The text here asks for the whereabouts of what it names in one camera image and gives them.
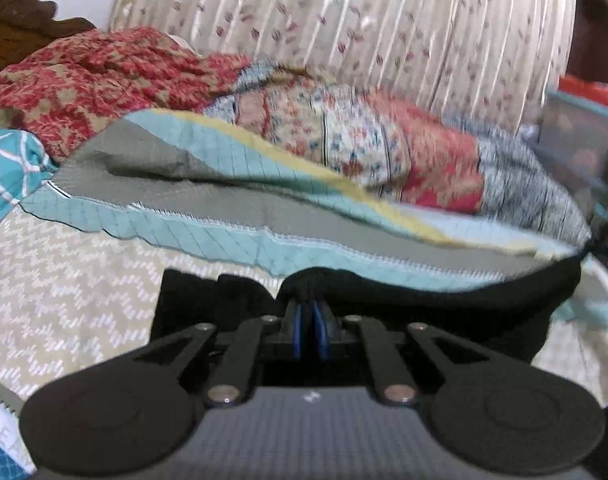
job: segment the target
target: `striped curtain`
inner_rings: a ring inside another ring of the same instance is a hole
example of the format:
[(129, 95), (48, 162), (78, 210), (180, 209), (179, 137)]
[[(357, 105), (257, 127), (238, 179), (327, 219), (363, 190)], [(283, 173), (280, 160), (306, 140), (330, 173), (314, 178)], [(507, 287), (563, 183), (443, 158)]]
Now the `striped curtain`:
[(116, 0), (111, 27), (320, 66), (514, 132), (564, 73), (574, 16), (575, 0)]

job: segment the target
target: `curtain fold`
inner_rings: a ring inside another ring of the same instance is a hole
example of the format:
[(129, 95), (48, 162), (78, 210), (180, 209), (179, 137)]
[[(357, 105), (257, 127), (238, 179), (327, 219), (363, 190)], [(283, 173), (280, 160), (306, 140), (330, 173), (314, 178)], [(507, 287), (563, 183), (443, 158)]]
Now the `curtain fold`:
[(514, 132), (564, 73), (574, 15), (575, 0), (116, 0), (111, 28), (320, 66)]

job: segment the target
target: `wooden headboard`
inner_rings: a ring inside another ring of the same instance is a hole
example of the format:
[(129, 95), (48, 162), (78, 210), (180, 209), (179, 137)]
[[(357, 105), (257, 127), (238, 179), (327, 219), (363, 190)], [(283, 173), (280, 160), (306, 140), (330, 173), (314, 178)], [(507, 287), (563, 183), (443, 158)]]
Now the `wooden headboard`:
[(84, 18), (54, 20), (57, 8), (40, 0), (0, 0), (0, 71), (57, 38), (95, 28)]

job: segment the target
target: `silver screw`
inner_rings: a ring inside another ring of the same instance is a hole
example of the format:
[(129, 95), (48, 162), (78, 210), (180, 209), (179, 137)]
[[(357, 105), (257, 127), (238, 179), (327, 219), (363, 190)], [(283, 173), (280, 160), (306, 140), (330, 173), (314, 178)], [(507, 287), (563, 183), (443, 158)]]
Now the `silver screw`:
[(348, 316), (344, 316), (344, 321), (347, 323), (359, 323), (362, 320), (362, 316), (357, 314), (349, 314)]
[(235, 402), (239, 397), (240, 391), (230, 384), (219, 384), (209, 389), (207, 395), (213, 402), (221, 402), (222, 404), (229, 404)]
[(415, 399), (417, 392), (406, 384), (392, 384), (384, 390), (384, 397), (391, 402), (407, 403)]

